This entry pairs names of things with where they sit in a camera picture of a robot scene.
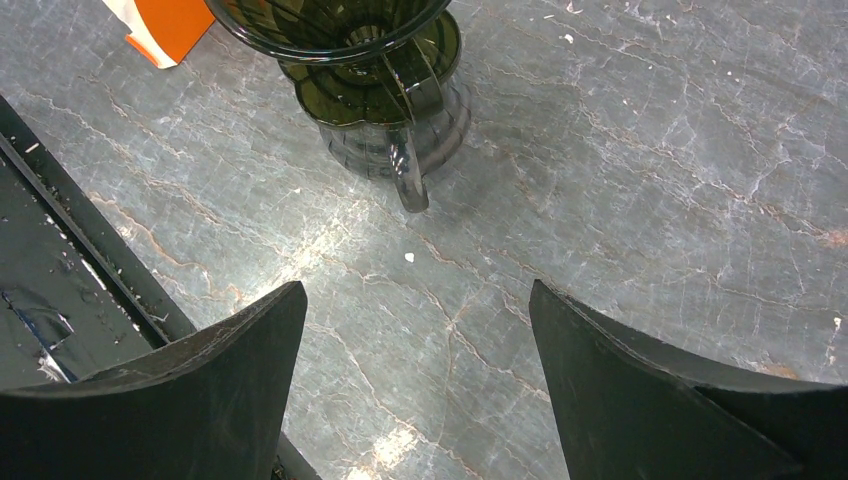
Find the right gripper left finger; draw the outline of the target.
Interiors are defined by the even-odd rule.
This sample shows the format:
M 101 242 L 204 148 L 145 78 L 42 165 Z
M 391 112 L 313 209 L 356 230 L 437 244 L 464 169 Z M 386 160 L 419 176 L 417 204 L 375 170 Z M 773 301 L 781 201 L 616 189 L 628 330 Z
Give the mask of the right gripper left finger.
M 282 423 L 308 298 L 237 314 L 75 383 L 1 394 L 5 479 L 304 479 Z

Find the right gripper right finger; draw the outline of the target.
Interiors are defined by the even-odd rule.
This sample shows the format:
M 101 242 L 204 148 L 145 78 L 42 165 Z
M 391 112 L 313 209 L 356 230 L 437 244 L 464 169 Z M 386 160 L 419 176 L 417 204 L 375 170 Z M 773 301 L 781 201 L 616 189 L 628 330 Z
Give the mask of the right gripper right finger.
M 541 280 L 529 313 L 573 479 L 843 479 L 847 389 L 720 363 Z

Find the dark green coffee dripper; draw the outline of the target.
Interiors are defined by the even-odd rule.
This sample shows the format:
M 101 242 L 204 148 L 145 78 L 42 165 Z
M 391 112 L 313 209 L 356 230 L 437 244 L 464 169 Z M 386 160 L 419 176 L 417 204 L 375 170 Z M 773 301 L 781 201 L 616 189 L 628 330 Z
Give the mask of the dark green coffee dripper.
M 210 1 L 216 20 L 277 60 L 328 128 L 404 128 L 443 110 L 460 34 L 445 1 Z

